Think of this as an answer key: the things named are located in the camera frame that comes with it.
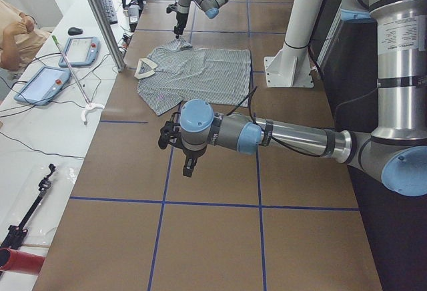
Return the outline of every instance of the metal stand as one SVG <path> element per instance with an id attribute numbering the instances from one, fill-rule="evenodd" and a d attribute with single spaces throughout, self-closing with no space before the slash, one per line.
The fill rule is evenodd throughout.
<path id="1" fill-rule="evenodd" d="M 268 87 L 313 87 L 307 47 L 323 0 L 295 0 L 283 48 L 265 57 Z"/>
<path id="2" fill-rule="evenodd" d="M 114 60 L 115 66 L 117 67 L 118 72 L 121 72 L 125 68 L 125 62 L 115 41 L 113 31 L 111 30 L 108 20 L 105 17 L 101 2 L 99 0 L 87 1 L 91 6 L 93 15 L 95 16 L 99 29 L 101 30 L 102 36 L 104 37 L 105 43 L 107 44 L 108 50 Z"/>

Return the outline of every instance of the blue tape line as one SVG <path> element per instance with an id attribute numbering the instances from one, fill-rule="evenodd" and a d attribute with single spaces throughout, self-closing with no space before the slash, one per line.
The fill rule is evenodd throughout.
<path id="1" fill-rule="evenodd" d="M 287 209 L 309 211 L 359 211 L 359 208 L 327 208 L 322 206 L 262 206 L 264 209 Z"/>
<path id="2" fill-rule="evenodd" d="M 280 33 L 280 32 L 251 32 L 251 34 L 276 34 L 276 35 L 286 35 L 286 33 Z"/>
<path id="3" fill-rule="evenodd" d="M 194 33 L 227 33 L 227 34 L 234 34 L 234 33 L 241 33 L 241 34 L 247 34 L 248 31 L 209 31 L 209 30 L 193 30 Z"/>
<path id="4" fill-rule="evenodd" d="M 102 201 L 102 202 L 125 202 L 141 204 L 162 204 L 160 200 L 137 200 L 137 199 L 114 199 L 114 198 L 94 198 L 90 196 L 70 196 L 70 200 Z M 232 204 L 232 203 L 211 203 L 211 202 L 183 202 L 165 201 L 164 204 L 184 205 L 184 206 L 222 206 L 231 208 L 258 208 L 256 204 Z M 358 208 L 327 208 L 322 206 L 261 206 L 263 209 L 286 209 L 286 210 L 309 210 L 309 211 L 359 211 Z"/>
<path id="5" fill-rule="evenodd" d="M 249 12 L 249 0 L 246 0 L 246 11 L 248 12 L 248 37 L 251 36 L 251 21 Z"/>
<path id="6" fill-rule="evenodd" d="M 260 237 L 261 237 L 261 259 L 262 259 L 262 283 L 264 291 L 267 291 L 267 268 L 266 268 L 266 247 L 264 244 L 264 221 L 262 216 L 262 189 L 261 189 L 261 171 L 260 155 L 256 150 L 256 176 L 258 181 L 258 208 L 260 210 Z"/>
<path id="7" fill-rule="evenodd" d="M 258 208 L 255 204 L 229 204 L 229 203 L 209 203 L 209 202 L 183 202 L 183 201 L 166 201 L 166 204 L 176 206 L 225 206 L 229 208 Z"/>
<path id="8" fill-rule="evenodd" d="M 166 201 L 166 194 L 167 194 L 167 186 L 169 184 L 169 176 L 170 176 L 170 173 L 171 173 L 171 165 L 172 165 L 172 158 L 173 158 L 173 149 L 174 148 L 171 149 L 171 155 L 169 157 L 169 165 L 167 166 L 167 175 L 166 175 L 166 181 L 165 181 L 165 189 L 163 191 L 163 200 L 161 201 L 159 224 L 157 225 L 157 234 L 156 234 L 156 237 L 155 237 L 153 259 L 151 260 L 151 270 L 149 272 L 149 281 L 148 281 L 147 291 L 151 290 L 151 285 L 153 283 L 155 260 L 157 258 L 157 249 L 158 249 L 159 240 L 160 240 L 161 223 L 163 222 L 163 211 L 165 210 L 165 201 Z"/>
<path id="9" fill-rule="evenodd" d="M 131 123 L 131 124 L 148 124 L 146 121 L 113 121 L 112 119 L 102 119 L 100 123 Z"/>

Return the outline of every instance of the cable wire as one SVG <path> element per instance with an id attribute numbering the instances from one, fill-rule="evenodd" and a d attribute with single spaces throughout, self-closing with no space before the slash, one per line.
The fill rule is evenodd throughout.
<path id="1" fill-rule="evenodd" d="M 258 123 L 256 123 L 256 119 L 255 119 L 254 115 L 252 114 L 252 97 L 254 96 L 254 93 L 255 93 L 254 91 L 251 91 L 250 96 L 248 97 L 249 115 L 250 115 L 250 118 L 252 120 L 252 123 L 258 125 L 261 128 L 261 130 L 265 133 L 265 129 L 263 129 Z M 303 156 L 310 156 L 310 157 L 314 157 L 314 158 L 320 158 L 321 157 L 321 155 L 313 154 L 313 153 L 310 153 L 309 151 L 303 152 L 303 151 L 305 151 L 304 149 L 297 149 L 294 146 L 289 145 L 289 144 L 283 142 L 282 140 L 280 140 L 274 136 L 272 136 L 272 140 L 274 140 L 276 143 L 280 144 L 281 146 L 284 146 L 285 148 L 287 148 L 291 151 L 294 151 L 298 154 L 302 154 Z"/>
<path id="2" fill-rule="evenodd" d="M 4 134 L 4 133 L 3 133 L 3 132 L 1 132 L 1 131 L 0 131 L 0 134 L 1 134 L 2 136 L 6 137 L 6 138 L 8 138 L 8 139 L 10 139 L 10 140 L 12 140 L 12 141 L 16 141 L 16 142 L 18 142 L 18 143 L 22 144 L 23 146 L 25 146 L 26 148 L 30 149 L 31 151 L 42 153 L 42 154 L 44 154 L 45 156 L 60 156 L 60 157 L 62 157 L 62 158 L 76 158 L 76 159 L 83 159 L 83 160 L 84 160 L 84 157 L 82 157 L 82 156 L 68 156 L 68 155 L 65 155 L 65 154 L 59 154 L 59 153 L 46 153 L 46 152 L 43 152 L 43 151 L 41 151 L 41 150 L 33 149 L 31 146 L 29 146 L 29 145 L 25 144 L 24 142 L 22 142 L 22 141 L 21 141 L 21 140 L 19 140 L 19 139 L 14 139 L 13 137 L 8 136 L 8 135 Z"/>
<path id="3" fill-rule="evenodd" d="M 226 115 L 227 116 L 229 116 L 229 115 L 231 115 L 232 113 L 234 113 L 239 107 L 241 107 L 242 106 L 242 104 L 243 104 L 243 102 L 245 101 L 245 100 L 247 100 L 247 99 L 249 99 L 249 97 L 251 97 L 254 93 L 255 93 L 255 91 L 256 91 L 256 89 L 258 88 L 258 86 L 255 86 L 230 112 L 228 112 Z"/>
<path id="4" fill-rule="evenodd" d="M 20 111 L 20 112 L 17 112 L 17 113 L 12 113 L 12 114 L 8 114 L 8 115 L 0 115 L 0 118 L 18 115 L 18 114 L 24 113 L 26 111 L 29 111 L 30 109 L 32 109 L 34 107 L 35 107 L 35 105 L 32 105 L 31 107 L 28 107 L 27 109 L 24 109 L 23 111 Z"/>
<path id="5" fill-rule="evenodd" d="M 334 110 L 334 125 L 337 126 L 337 115 L 338 115 L 338 112 L 341 109 L 341 107 L 343 107 L 344 105 L 347 105 L 349 103 L 353 103 L 353 102 L 359 101 L 361 99 L 364 99 L 365 97 L 368 97 L 368 96 L 372 95 L 373 93 L 377 92 L 377 90 L 378 90 L 378 88 L 375 87 L 372 91 L 368 92 L 367 94 L 361 95 L 361 96 L 356 97 L 354 99 L 349 99 L 348 101 L 345 101 L 345 102 L 338 104 Z"/>

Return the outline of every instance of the computer mouse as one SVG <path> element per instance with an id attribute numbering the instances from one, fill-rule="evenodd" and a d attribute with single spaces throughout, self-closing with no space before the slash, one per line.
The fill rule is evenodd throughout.
<path id="1" fill-rule="evenodd" d="M 82 33 L 83 33 L 83 30 L 79 29 L 78 27 L 70 27 L 68 29 L 68 35 L 79 35 Z"/>

